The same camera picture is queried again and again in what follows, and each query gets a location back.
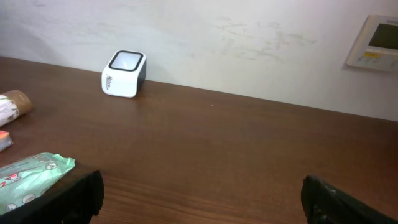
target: black device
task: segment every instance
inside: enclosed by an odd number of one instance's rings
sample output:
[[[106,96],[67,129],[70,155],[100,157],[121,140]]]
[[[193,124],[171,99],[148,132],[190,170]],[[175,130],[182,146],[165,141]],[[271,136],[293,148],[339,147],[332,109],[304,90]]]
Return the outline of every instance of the black device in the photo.
[[[398,224],[336,187],[308,175],[301,202],[308,224]]]
[[[1,224],[87,224],[104,200],[99,171],[0,215]]]

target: wood grain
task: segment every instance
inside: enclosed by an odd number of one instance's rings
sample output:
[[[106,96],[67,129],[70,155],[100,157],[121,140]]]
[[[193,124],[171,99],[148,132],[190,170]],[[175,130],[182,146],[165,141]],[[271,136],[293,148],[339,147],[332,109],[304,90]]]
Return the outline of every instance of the wood grain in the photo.
[[[1,128],[15,145],[0,165],[75,158],[61,183],[99,169],[92,223],[305,223],[307,174],[398,219],[395,122],[151,81],[119,98],[100,73],[0,58],[0,92],[13,89],[35,108]]]

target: small white speaker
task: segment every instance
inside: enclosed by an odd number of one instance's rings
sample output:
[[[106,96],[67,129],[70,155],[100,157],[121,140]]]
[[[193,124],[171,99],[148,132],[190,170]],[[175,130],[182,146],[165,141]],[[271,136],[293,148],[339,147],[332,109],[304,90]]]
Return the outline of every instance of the small white speaker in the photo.
[[[147,57],[141,52],[117,51],[102,72],[104,93],[113,96],[135,97],[147,73]]]

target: green plastic package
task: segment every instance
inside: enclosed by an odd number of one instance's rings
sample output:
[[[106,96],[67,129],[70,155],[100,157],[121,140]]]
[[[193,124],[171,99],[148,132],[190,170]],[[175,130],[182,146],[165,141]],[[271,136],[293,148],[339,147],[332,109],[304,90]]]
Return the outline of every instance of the green plastic package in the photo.
[[[74,159],[45,152],[0,168],[0,215],[41,196],[74,166]]]

